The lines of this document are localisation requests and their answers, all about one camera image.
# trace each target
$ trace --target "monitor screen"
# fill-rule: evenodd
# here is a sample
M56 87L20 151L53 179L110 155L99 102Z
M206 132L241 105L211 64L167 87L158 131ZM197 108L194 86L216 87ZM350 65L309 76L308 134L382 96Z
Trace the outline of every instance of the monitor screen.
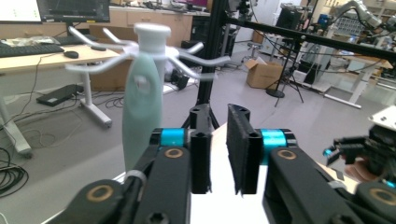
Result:
M46 22L109 22L108 0L37 0Z
M0 6L0 23L41 23L37 1L7 1Z

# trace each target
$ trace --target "office chair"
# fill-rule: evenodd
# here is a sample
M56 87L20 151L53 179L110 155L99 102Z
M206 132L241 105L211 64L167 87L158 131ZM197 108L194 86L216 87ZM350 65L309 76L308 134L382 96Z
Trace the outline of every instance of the office chair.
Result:
M254 56L256 54L256 49L261 49L262 44L254 43L254 42L248 42L247 45L249 46L248 49L252 49L251 54L248 56L245 56L242 58L241 63L244 62L245 59L255 59L256 57Z

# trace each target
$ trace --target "black pole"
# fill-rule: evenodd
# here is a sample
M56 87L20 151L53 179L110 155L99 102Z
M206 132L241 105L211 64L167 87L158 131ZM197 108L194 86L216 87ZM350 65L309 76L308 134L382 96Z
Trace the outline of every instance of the black pole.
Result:
M212 11L210 13L209 31L205 42L205 59L215 59L219 56L219 46L222 34L222 26L225 24L227 7L225 0L214 0ZM215 73L215 67L206 67L202 69L202 73ZM213 81L200 81L196 105L210 104L210 94L212 92ZM210 108L210 117L212 125L215 129L219 127L215 114ZM190 118L183 123L183 128L190 126Z
M252 21L239 21L238 19L234 19L234 18L227 18L226 22L234 25L239 25L245 28L250 28L253 30L263 31L265 33L283 35L285 37L292 38L298 42L306 41L314 44L324 45L334 49L344 49L355 53L359 53L361 55L376 57L378 59L394 61L394 59L396 58L396 52L390 50L376 49L376 48L366 47L363 45L351 44L340 40L330 39L324 36L306 34L299 31L288 30L281 27L275 27L275 26L261 24Z
M268 95L270 95L270 96L274 96L274 97L276 97L276 98L283 98L283 97L285 97L285 93L283 93L283 91L279 91L278 89L279 89L280 80L282 79L283 74L284 74L284 72L285 72L285 70L286 70L286 67L287 67L287 65L288 65L289 58L290 58L290 55L291 55L291 51L293 50L293 47L294 47L294 41L291 41L291 48L289 49L288 56L286 57L286 62L285 62L285 64L283 65L282 73L280 73L279 80L278 80L277 83L276 83L276 88L275 88L274 90L272 90L272 89L267 89L267 90L265 91L265 92L266 92Z

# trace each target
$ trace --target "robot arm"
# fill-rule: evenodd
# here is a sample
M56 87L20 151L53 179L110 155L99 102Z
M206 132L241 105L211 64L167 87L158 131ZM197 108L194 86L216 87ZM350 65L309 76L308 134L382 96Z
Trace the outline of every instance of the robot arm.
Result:
M382 21L373 15L360 0L351 0L344 5L337 7L332 15L332 23L351 9L356 11L359 21L367 28L376 29L383 25Z
M229 12L239 12L240 21L250 21L253 13L250 12L250 7L256 7L258 0L229 0L228 10Z

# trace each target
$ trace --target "tripod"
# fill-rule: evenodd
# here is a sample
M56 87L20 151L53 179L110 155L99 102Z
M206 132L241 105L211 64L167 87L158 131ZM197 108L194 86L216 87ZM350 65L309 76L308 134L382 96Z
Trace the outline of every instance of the tripod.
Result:
M221 39L222 25L224 23L224 14L222 12L227 7L228 1L213 1L212 13L210 14L209 32L207 34L205 46L205 59L214 59L219 54L219 44ZM214 73L215 67L203 67L202 73ZM198 88L197 102L195 105L209 105L209 117L212 120L213 128L217 129L219 123L210 107L210 94L212 92L213 81L200 81ZM190 126L190 116L184 121L182 128Z
M282 78L285 76L286 67L288 65L288 61L290 59L290 55L291 55L291 52L293 51L293 49L294 49L294 41L291 41L291 47L289 48L288 56L286 57L285 64L283 65L282 73L280 74L279 80L276 83L276 88L274 90L268 89L268 90L265 91L268 95L274 96L274 97L277 98L275 107L277 106L277 103L279 102L279 99L285 97L285 93L283 91L285 90L286 85L290 85L291 86L291 84L290 84L290 78L291 77L293 78L293 82L296 83L296 81L294 79L294 75L292 73L293 71L291 71L290 72L290 76L287 78L287 80L284 81L284 85L283 85L282 91L278 90L279 89L279 84L280 84ZM291 68L294 68L295 63L296 63L296 61L293 60L293 64L292 64ZM303 96L301 95L300 89L298 88L298 86L295 85L295 87L293 87L293 86L291 86L291 87L298 92L298 94L300 95L301 101L304 102Z

